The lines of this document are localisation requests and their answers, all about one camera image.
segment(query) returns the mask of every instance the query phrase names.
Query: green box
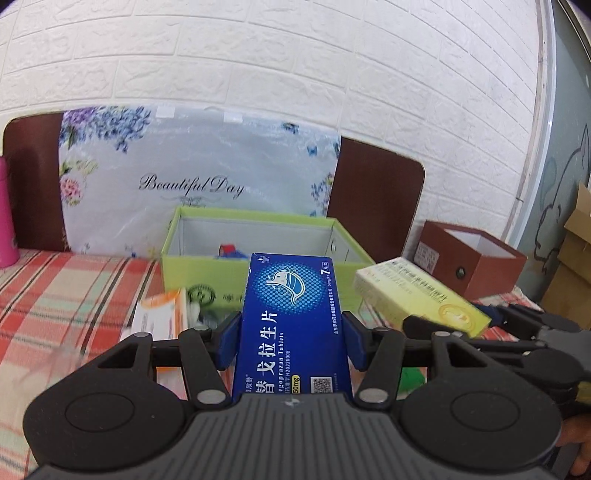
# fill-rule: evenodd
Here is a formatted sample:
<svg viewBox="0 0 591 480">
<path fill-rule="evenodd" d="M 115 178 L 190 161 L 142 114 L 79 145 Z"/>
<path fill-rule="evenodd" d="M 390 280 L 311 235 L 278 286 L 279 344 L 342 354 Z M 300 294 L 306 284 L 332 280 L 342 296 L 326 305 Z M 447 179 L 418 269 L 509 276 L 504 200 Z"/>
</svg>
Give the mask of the green box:
<svg viewBox="0 0 591 480">
<path fill-rule="evenodd" d="M 162 249 L 164 288 L 185 287 L 202 307 L 241 309 L 249 260 L 217 258 L 222 244 L 253 252 L 330 257 L 340 306 L 356 312 L 355 272 L 374 261 L 333 218 L 177 207 Z"/>
</svg>

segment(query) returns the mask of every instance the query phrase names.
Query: yellow medicine box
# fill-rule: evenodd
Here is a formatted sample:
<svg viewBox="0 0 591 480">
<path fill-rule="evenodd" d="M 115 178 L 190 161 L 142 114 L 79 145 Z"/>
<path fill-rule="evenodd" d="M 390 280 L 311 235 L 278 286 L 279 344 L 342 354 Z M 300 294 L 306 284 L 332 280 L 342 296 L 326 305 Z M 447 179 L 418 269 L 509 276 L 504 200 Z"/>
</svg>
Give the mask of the yellow medicine box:
<svg viewBox="0 0 591 480">
<path fill-rule="evenodd" d="M 357 270 L 353 288 L 398 330 L 406 317 L 415 315 L 475 337 L 491 321 L 453 290 L 402 257 Z"/>
</svg>

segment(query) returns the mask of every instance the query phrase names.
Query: pink flower print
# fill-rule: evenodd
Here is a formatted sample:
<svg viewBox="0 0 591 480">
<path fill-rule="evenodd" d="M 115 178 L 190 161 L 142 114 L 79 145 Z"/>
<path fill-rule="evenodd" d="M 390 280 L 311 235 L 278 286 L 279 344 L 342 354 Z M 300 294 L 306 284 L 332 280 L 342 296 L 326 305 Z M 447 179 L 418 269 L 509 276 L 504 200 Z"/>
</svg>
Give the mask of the pink flower print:
<svg viewBox="0 0 591 480">
<path fill-rule="evenodd" d="M 69 206 L 78 205 L 82 200 L 82 188 L 78 180 L 63 176 L 60 179 L 60 190 L 61 201 Z"/>
</svg>

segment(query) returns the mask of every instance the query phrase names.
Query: white brick wall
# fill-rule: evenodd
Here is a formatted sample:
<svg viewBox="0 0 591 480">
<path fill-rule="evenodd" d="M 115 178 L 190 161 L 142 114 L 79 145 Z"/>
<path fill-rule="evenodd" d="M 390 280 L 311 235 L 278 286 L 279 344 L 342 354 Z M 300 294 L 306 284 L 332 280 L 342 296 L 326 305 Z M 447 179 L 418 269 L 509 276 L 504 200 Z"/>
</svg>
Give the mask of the white brick wall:
<svg viewBox="0 0 591 480">
<path fill-rule="evenodd" d="M 17 0 L 0 126 L 184 102 L 339 128 L 420 160 L 425 218 L 500 235 L 530 140 L 535 0 Z"/>
</svg>

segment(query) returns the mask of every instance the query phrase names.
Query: blue medicine box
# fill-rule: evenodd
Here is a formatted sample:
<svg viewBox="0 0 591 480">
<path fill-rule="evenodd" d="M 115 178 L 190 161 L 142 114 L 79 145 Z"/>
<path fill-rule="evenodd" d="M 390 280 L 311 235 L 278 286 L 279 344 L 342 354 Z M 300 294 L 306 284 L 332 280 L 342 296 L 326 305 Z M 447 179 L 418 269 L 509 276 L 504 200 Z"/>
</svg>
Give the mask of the blue medicine box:
<svg viewBox="0 0 591 480">
<path fill-rule="evenodd" d="M 333 263 L 252 254 L 232 397 L 351 393 Z"/>
</svg>

